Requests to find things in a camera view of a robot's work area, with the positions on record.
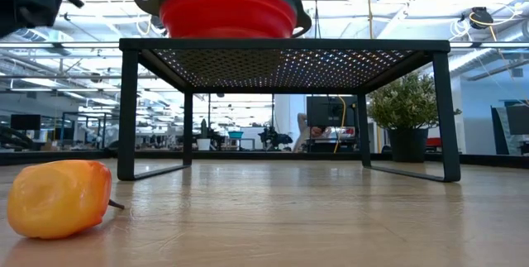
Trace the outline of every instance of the red object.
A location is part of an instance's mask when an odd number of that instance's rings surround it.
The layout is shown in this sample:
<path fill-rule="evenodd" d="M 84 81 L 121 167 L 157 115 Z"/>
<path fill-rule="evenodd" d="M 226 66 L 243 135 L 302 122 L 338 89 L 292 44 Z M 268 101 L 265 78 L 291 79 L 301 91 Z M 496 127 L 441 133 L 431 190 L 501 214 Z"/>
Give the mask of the red object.
<path fill-rule="evenodd" d="M 427 146 L 430 147 L 441 147 L 441 138 L 428 138 Z"/>
<path fill-rule="evenodd" d="M 173 38 L 290 38 L 294 10 L 284 0 L 165 0 L 160 19 Z"/>
<path fill-rule="evenodd" d="M 346 134 L 355 136 L 355 128 L 354 127 L 346 128 Z"/>

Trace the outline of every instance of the green leaves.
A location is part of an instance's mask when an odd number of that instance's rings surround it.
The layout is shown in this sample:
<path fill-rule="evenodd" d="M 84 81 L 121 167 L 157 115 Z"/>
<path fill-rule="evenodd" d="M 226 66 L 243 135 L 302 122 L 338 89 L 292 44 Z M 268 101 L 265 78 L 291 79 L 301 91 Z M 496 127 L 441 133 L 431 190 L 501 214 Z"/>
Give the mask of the green leaves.
<path fill-rule="evenodd" d="M 433 77 L 411 73 L 374 91 L 369 97 L 372 101 L 368 114 L 382 128 L 438 126 Z"/>

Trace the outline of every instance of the red collapsible bowl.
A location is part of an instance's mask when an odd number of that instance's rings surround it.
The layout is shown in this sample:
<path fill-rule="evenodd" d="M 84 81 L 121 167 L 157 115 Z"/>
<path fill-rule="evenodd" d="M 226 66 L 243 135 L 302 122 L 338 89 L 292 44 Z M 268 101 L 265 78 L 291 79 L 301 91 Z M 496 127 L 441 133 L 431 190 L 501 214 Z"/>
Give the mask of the red collapsible bowl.
<path fill-rule="evenodd" d="M 301 0 L 135 0 L 173 38 L 289 38 L 307 32 Z M 303 30 L 293 35 L 297 27 Z"/>
<path fill-rule="evenodd" d="M 160 19 L 173 38 L 289 38 L 297 15 L 284 0 L 165 0 Z"/>

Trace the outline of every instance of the perforated metal top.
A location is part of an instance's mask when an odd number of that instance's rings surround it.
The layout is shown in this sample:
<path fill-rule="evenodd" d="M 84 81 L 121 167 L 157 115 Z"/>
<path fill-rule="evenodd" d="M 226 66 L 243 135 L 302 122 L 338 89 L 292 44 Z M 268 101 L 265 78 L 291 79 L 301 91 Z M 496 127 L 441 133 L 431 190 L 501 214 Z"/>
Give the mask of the perforated metal top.
<path fill-rule="evenodd" d="M 270 40 L 243 40 L 238 44 L 233 40 L 173 40 L 170 43 L 159 42 L 163 45 L 158 47 L 132 47 L 149 56 L 141 59 L 141 63 L 162 79 L 175 87 L 178 84 L 186 90 L 203 93 L 354 94 L 380 87 L 431 61 L 431 55 L 424 50 L 406 49 L 410 46 L 406 42 L 410 41 L 402 41 L 404 45 L 396 45 L 395 41 L 380 41 L 380 44 L 391 44 L 385 48 L 402 46 L 402 49 L 375 49 L 373 41 L 356 40 L 358 44 L 369 43 L 365 49 L 348 49 L 351 41 L 285 41 L 289 45 L 278 48 L 274 48 L 274 43 L 281 41 Z M 303 48 L 304 41 L 311 45 Z M 429 45 L 424 47 L 428 51 L 435 48 L 431 46 L 432 42 L 443 44 L 438 46 L 439 51 L 450 49 L 448 45 L 444 46 L 444 41 L 427 42 Z M 332 45 L 315 45 L 325 43 Z M 349 45 L 344 49 L 337 48 L 340 46 L 337 44 L 341 43 Z M 421 46 L 417 41 L 413 44 L 411 47 Z M 130 45 L 121 45 L 121 48 L 132 50 Z M 179 79 L 178 82 L 171 82 L 175 79 Z"/>
<path fill-rule="evenodd" d="M 320 49 L 154 52 L 198 88 L 357 88 L 412 53 Z"/>

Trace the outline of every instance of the person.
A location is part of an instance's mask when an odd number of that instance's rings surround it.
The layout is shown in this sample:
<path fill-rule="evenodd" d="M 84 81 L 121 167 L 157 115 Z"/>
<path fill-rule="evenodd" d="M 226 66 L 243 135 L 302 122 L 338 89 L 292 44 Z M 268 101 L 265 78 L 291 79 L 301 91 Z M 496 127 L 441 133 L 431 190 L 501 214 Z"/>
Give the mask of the person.
<path fill-rule="evenodd" d="M 292 148 L 292 152 L 299 152 L 301 146 L 309 138 L 327 138 L 331 133 L 331 129 L 326 126 L 307 126 L 307 114 L 299 113 L 298 114 L 298 127 L 299 127 L 299 137 Z"/>

